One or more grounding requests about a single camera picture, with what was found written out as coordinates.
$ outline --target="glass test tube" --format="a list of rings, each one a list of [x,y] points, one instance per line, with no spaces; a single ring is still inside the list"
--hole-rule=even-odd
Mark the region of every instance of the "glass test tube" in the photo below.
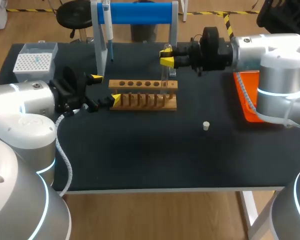
[[[164,50],[171,48],[171,45],[169,43],[166,43],[164,45]],[[169,71],[170,67],[168,66],[163,66],[162,65],[162,72],[161,72],[161,94],[166,94],[167,93],[167,88],[168,87],[168,80],[169,80]]]

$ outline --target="blue bar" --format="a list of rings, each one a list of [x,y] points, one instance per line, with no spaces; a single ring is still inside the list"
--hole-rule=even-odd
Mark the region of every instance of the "blue bar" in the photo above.
[[[112,24],[171,24],[171,2],[110,3]],[[97,4],[98,22],[105,24],[102,3]]]

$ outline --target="orange container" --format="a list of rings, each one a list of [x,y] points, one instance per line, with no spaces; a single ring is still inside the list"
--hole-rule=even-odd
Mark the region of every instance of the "orange container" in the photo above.
[[[240,77],[242,79],[242,82],[244,84],[245,90],[250,97],[250,100],[252,101],[253,105],[257,106],[257,93],[258,93],[258,84],[259,84],[259,72],[255,71],[244,71],[240,72]],[[244,96],[244,93],[241,90],[237,73],[233,73],[234,76],[234,82],[236,85],[236,89],[238,91],[241,107],[244,113],[244,117],[248,122],[251,123],[263,123],[264,121],[258,118],[257,114],[251,109],[249,106],[249,103],[246,101],[246,98]]]

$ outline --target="black table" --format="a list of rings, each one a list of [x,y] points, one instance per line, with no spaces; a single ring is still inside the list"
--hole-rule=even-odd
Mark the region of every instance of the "black table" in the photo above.
[[[16,82],[12,70],[22,46],[10,49],[0,84]],[[88,94],[106,97],[109,79],[159,80],[162,48],[115,43],[105,80],[88,87]],[[94,46],[60,43],[55,65],[56,77],[64,66],[96,74]],[[62,121],[58,137],[73,168],[70,191],[247,190],[283,187],[294,179],[300,171],[300,129],[246,122],[230,70],[198,77],[182,68],[176,74],[176,112],[82,110]],[[208,131],[204,121],[210,122]],[[57,154],[55,190],[63,189],[67,176]]]

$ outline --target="stool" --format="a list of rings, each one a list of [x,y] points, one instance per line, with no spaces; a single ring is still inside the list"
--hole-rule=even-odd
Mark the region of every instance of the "stool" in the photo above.
[[[93,37],[87,37],[86,28],[92,26],[90,1],[75,0],[61,5],[56,12],[57,22],[64,28],[72,29],[70,38],[75,36],[75,31],[79,30],[80,39],[76,42],[93,42]]]

